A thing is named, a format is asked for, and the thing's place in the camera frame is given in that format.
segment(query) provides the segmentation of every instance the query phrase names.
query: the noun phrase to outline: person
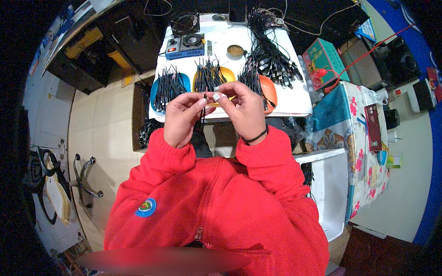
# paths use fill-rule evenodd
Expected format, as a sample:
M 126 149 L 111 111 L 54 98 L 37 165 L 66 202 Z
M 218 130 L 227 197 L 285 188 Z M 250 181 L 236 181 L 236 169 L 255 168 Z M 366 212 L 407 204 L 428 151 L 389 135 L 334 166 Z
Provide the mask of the person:
M 251 258 L 229 275 L 324 275 L 327 238 L 288 136 L 266 125 L 262 98 L 244 84 L 206 95 L 185 93 L 168 104 L 164 128 L 119 186 L 104 249 L 200 244 Z M 241 136 L 236 159 L 196 158 L 189 143 L 215 100 Z

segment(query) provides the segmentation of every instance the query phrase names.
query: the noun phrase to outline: white table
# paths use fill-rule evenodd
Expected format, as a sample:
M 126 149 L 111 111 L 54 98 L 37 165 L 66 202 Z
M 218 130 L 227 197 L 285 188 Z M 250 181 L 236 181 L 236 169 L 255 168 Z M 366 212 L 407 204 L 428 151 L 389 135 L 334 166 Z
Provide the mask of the white table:
M 205 41 L 210 40 L 212 42 L 213 55 L 210 56 L 211 60 L 215 59 L 215 55 L 220 61 L 223 67 L 227 67 L 237 77 L 243 69 L 245 58 L 240 60 L 231 60 L 226 56 L 227 47 L 236 44 L 244 48 L 244 50 L 251 52 L 251 33 L 246 26 L 232 26 L 227 22 L 215 22 L 212 21 L 213 14 L 200 15 L 200 34 L 205 35 Z M 299 72 L 304 77 L 304 73 L 301 70 L 301 65 L 295 49 L 289 39 L 287 32 L 283 29 L 275 30 L 276 39 L 279 45 L 287 50 L 290 55 L 291 61 L 293 61 L 299 69 Z M 172 38 L 172 30 L 170 26 L 166 30 L 166 35 L 161 47 L 160 53 L 166 51 L 167 42 Z M 199 63 L 200 58 L 208 59 L 207 56 L 207 43 L 206 53 L 203 57 L 185 57 L 176 60 L 167 60 L 164 55 L 158 57 L 156 66 L 155 80 L 158 78 L 158 72 L 162 72 L 164 67 L 169 68 L 170 65 L 176 66 L 180 73 L 186 74 L 192 85 L 197 66 L 195 61 Z M 307 91 L 307 86 L 299 80 L 292 82 L 293 89 L 282 88 L 281 85 L 275 85 L 276 95 L 278 97 L 278 105 L 272 113 L 267 115 L 268 117 L 306 117 L 312 114 L 312 104 L 310 102 L 310 96 Z M 151 107 L 149 109 L 149 119 L 155 118 L 157 121 L 164 122 L 165 115 L 156 112 Z M 228 120 L 227 114 L 224 110 L 218 107 L 212 114 L 206 116 L 206 122 L 226 121 Z

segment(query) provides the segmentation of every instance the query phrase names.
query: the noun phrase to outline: red cable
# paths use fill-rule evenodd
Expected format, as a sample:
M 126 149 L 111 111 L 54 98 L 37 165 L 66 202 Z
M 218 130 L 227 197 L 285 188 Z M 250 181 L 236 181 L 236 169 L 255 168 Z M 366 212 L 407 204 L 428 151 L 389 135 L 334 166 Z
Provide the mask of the red cable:
M 336 85 L 339 83 L 339 80 L 340 80 L 341 75 L 342 75 L 342 74 L 343 74 L 348 68 L 350 68 L 351 66 L 353 66 L 356 62 L 360 61 L 360 60 L 363 59 L 364 57 L 368 56 L 368 55 L 369 55 L 372 51 L 374 51 L 374 50 L 375 50 L 380 44 L 382 44 L 382 43 L 384 43 L 385 41 L 389 40 L 389 39 L 392 38 L 393 36 L 402 33 L 403 31 L 405 31 L 406 29 L 408 29 L 408 28 L 410 28 L 410 27 L 412 27 L 412 26 L 414 26 L 414 25 L 415 25 L 415 24 L 411 24 L 411 25 L 409 25 L 408 27 L 405 27 L 404 29 L 401 29 L 401 30 L 398 31 L 397 33 L 390 35 L 390 36 L 387 37 L 386 39 L 384 39 L 384 40 L 382 40 L 381 42 L 377 43 L 377 44 L 376 44 L 376 45 L 375 45 L 370 51 L 366 52 L 366 53 L 363 54 L 360 58 L 358 58 L 357 60 L 353 61 L 350 65 L 348 65 L 347 67 L 345 67 L 345 69 L 342 70 L 342 72 L 338 75 L 338 78 L 336 79 L 336 82 L 335 82 L 332 86 L 327 87 L 327 88 L 324 89 L 325 94 L 330 93 L 330 92 L 336 87 Z

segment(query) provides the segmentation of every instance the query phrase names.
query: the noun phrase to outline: red jacket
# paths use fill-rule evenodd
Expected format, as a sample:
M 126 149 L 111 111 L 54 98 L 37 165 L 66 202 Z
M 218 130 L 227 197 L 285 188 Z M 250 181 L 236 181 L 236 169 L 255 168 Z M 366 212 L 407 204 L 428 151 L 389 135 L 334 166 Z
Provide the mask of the red jacket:
M 112 207 L 104 249 L 184 246 L 236 250 L 252 263 L 231 275 L 324 275 L 328 242 L 288 136 L 269 126 L 261 143 L 241 139 L 236 159 L 196 159 L 156 130 Z M 135 214 L 156 207 L 148 217 Z

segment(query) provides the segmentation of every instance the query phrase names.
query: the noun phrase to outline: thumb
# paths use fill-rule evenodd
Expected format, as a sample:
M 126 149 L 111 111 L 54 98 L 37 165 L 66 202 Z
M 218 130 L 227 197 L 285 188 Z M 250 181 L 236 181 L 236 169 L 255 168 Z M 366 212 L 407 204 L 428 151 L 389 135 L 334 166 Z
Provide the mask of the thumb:
M 184 117 L 187 120 L 193 120 L 193 118 L 205 108 L 207 105 L 207 100 L 204 98 L 199 99 L 196 103 L 194 103 L 191 107 L 184 111 Z
M 224 111 L 227 113 L 229 117 L 233 116 L 236 112 L 238 112 L 236 106 L 226 96 L 218 98 L 217 102 L 221 106 L 221 108 L 224 109 Z

